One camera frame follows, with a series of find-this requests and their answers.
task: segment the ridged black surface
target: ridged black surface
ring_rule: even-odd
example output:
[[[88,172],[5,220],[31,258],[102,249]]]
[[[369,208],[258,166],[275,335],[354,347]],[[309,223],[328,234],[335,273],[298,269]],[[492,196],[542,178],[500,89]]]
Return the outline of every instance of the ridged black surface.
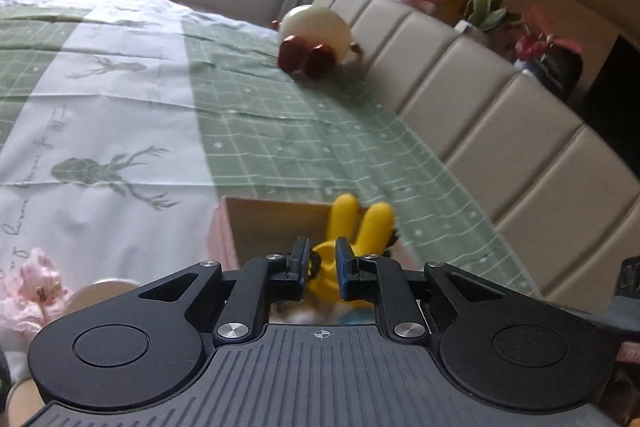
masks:
[[[314,335],[325,330],[329,336]],[[520,415],[454,388],[428,352],[370,327],[270,325],[257,341],[221,347],[201,377],[147,409],[113,415],[59,404],[34,427],[607,427],[593,406]]]

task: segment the triangular cutout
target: triangular cutout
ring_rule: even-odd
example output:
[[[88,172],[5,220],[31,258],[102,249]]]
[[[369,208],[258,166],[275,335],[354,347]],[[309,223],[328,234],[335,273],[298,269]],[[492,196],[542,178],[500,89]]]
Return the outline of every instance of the triangular cutout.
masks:
[[[191,283],[198,278],[197,273],[184,273],[180,277],[176,277],[171,281],[167,281],[160,286],[156,286],[151,290],[147,290],[139,295],[140,298],[149,299],[151,301],[177,301],[180,296],[187,291]]]
[[[459,273],[448,273],[447,276],[453,286],[462,294],[462,296],[471,302],[491,301],[504,297],[504,294],[485,286],[481,282],[476,282]]]

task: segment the green grid pattern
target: green grid pattern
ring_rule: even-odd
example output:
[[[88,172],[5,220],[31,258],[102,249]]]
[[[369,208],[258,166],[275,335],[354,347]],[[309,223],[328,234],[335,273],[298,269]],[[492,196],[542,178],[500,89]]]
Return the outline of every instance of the green grid pattern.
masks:
[[[534,286],[460,183],[354,73],[313,83],[276,67],[277,46],[223,23],[183,21],[209,169],[220,196],[388,201],[422,261],[517,291]]]
[[[0,4],[0,150],[33,88],[87,13]]]

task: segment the green and white bed sheet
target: green and white bed sheet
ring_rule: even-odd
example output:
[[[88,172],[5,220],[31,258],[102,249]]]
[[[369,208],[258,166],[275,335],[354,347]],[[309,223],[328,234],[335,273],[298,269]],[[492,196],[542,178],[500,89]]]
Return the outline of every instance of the green and white bed sheet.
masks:
[[[71,287],[147,281],[207,257],[223,195],[354,192],[393,204],[420,260],[536,292],[457,180],[353,72],[293,80],[268,30],[167,0],[0,0],[0,30],[4,270],[41,247]]]

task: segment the beige upholstered headboard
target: beige upholstered headboard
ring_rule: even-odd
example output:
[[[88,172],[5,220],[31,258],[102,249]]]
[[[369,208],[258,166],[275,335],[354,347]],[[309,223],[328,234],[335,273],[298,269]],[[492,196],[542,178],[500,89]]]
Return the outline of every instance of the beige upholstered headboard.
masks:
[[[316,0],[351,26],[364,74],[468,189],[552,302],[600,311],[638,255],[640,184],[535,79],[392,0]]]

